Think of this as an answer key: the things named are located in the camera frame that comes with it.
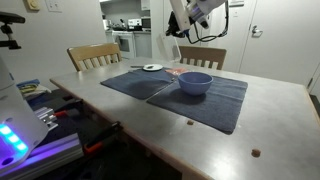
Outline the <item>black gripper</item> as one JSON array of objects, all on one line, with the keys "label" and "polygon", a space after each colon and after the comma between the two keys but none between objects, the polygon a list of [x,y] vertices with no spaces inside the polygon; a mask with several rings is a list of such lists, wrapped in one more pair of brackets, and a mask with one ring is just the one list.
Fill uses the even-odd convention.
[{"label": "black gripper", "polygon": [[168,20],[168,28],[167,28],[165,34],[167,36],[172,35],[177,38],[184,38],[185,37],[185,34],[180,30],[180,28],[178,26],[174,12],[171,12],[171,14],[170,14],[170,17]]}]

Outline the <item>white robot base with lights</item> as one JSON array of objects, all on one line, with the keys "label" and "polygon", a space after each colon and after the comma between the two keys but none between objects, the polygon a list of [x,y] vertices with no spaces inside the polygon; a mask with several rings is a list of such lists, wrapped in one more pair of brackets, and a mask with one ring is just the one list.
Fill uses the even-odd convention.
[{"label": "white robot base with lights", "polygon": [[47,134],[0,58],[0,174],[24,162]]}]

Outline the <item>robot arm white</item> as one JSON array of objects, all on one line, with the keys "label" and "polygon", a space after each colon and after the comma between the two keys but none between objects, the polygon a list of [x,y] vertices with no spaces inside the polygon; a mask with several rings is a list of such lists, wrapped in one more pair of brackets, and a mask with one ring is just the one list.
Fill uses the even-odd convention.
[{"label": "robot arm white", "polygon": [[191,26],[198,22],[207,29],[208,24],[205,18],[221,5],[228,6],[228,0],[169,0],[172,12],[168,21],[167,36],[183,38]]}]

